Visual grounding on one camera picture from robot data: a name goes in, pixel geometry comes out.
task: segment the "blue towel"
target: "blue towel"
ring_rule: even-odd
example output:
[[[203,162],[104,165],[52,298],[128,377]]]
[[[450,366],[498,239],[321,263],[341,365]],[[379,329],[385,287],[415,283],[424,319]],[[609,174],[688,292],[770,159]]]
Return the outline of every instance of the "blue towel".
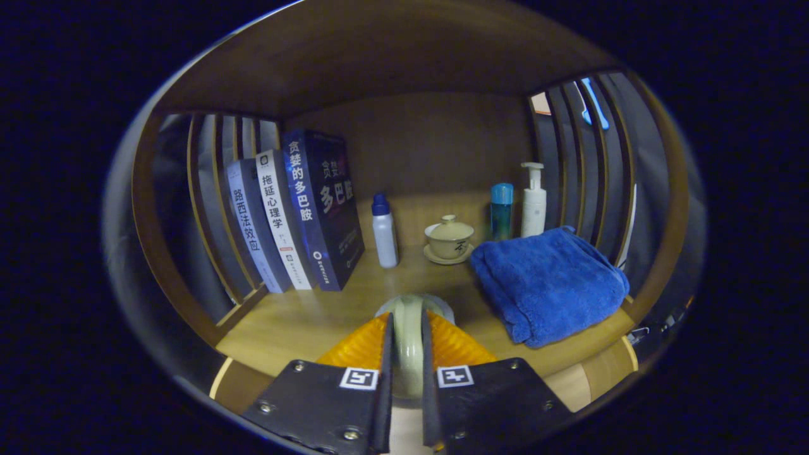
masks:
[[[624,273],[573,230],[485,242],[472,252],[472,268],[512,341],[559,341],[609,317],[629,293]]]

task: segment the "bookshelf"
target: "bookshelf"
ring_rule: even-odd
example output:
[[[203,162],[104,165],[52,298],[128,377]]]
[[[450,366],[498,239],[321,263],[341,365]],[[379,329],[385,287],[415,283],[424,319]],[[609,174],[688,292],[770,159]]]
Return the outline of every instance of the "bookshelf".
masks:
[[[421,255],[423,230],[441,215],[455,213],[476,229],[473,244],[482,241],[489,187],[509,181],[523,188],[527,174],[519,164],[542,158],[531,97],[585,76],[598,84],[599,75],[611,71],[627,75],[663,140],[670,197],[654,264],[643,286],[633,290],[606,321],[539,349],[515,345],[491,312],[468,265],[438,266]],[[617,159],[624,164],[625,190],[620,201],[598,197],[594,243],[601,240],[605,205],[624,207],[619,220],[623,240],[632,206],[632,192],[627,190],[634,178],[632,148],[620,110],[609,98],[607,104],[621,137]],[[569,104],[549,106],[552,112],[566,108]],[[307,127],[346,139],[368,250],[343,292],[290,289],[281,295],[267,294],[256,281],[249,257],[242,257],[239,265],[252,290],[236,292],[218,262],[222,255],[244,255],[241,239],[231,227],[230,248],[214,251],[205,217],[195,208],[209,257],[236,302],[218,321],[201,308],[168,254],[151,174],[160,126],[166,116],[177,113],[191,114],[196,121],[215,115],[215,140],[221,137],[222,116],[234,116],[235,125],[252,131],[244,135],[249,140],[234,148],[238,157],[255,155],[259,119],[274,121],[281,130]],[[196,206],[201,195],[191,174],[198,128],[192,121],[188,141],[189,192]],[[600,132],[594,134],[603,189],[608,181],[608,167],[602,161],[604,139]],[[583,145],[576,143],[581,155]],[[559,152],[566,153],[562,147]],[[221,168],[222,148],[215,147],[214,154],[214,163]],[[564,182],[580,178],[582,170],[560,169],[562,185],[549,188],[549,198],[558,198],[569,213],[581,214],[586,195],[568,198]],[[217,185],[222,191],[223,183]],[[378,266],[373,250],[370,200],[380,190],[388,192],[402,246],[401,264],[392,270]],[[523,357],[543,377],[580,365],[589,384],[597,384],[603,393],[632,369],[623,360],[623,367],[609,370],[598,362],[588,363],[589,359],[616,357],[615,346],[631,351],[625,343],[617,343],[663,292],[688,224],[684,146],[650,89],[613,56],[558,23],[513,3],[489,0],[308,0],[258,19],[201,54],[161,91],[140,133],[132,191],[144,255],[174,309],[211,348],[268,377],[291,359],[316,359],[373,317],[390,297],[427,292],[445,299],[458,325],[498,358]],[[221,193],[220,202],[229,223]],[[519,219],[515,226],[519,230]]]

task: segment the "book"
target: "book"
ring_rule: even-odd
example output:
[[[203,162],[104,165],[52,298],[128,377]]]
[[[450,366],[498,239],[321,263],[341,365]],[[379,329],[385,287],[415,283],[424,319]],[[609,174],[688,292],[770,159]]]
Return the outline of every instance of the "book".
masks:
[[[295,218],[324,291],[341,291],[365,251],[345,141],[310,130],[283,135]]]
[[[292,282],[266,223],[255,161],[255,158],[240,159],[228,164],[227,181],[236,219],[258,273],[268,291],[282,293]]]
[[[312,284],[317,282],[309,271],[301,229],[297,219],[291,216],[294,209],[286,184],[284,155],[273,149],[256,155],[256,170],[269,231],[273,233],[275,246],[292,286],[299,291],[312,289]]]

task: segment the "pump dispenser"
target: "pump dispenser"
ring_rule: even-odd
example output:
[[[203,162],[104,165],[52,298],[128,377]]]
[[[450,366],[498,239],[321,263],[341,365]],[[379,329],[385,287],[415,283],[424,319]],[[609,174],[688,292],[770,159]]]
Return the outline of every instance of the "pump dispenser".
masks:
[[[548,195],[540,186],[544,165],[540,163],[522,163],[528,168],[531,186],[523,190],[523,229],[521,237],[537,236],[545,230],[545,207]]]

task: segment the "wooden shelf board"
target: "wooden shelf board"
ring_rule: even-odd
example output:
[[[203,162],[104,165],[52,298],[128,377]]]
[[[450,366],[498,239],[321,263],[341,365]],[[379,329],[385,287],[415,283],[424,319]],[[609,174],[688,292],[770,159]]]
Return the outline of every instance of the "wooden shelf board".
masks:
[[[411,91],[529,96],[539,86],[619,65],[568,28],[513,2],[296,2],[208,51],[157,107],[286,120]]]
[[[219,342],[217,349],[270,376],[292,360],[317,360],[344,337],[368,322],[382,304],[404,293],[428,293],[444,299],[456,324],[499,359],[524,358],[540,376],[550,375],[597,354],[633,326],[619,309],[587,330],[539,349],[514,344],[486,302],[468,263],[440,266],[428,262],[422,247],[402,249],[400,264],[379,266],[368,249],[342,292],[288,291],[268,294]]]
[[[595,400],[637,371],[637,357],[629,340],[621,337],[598,355],[586,359],[582,366],[590,384],[591,398]]]

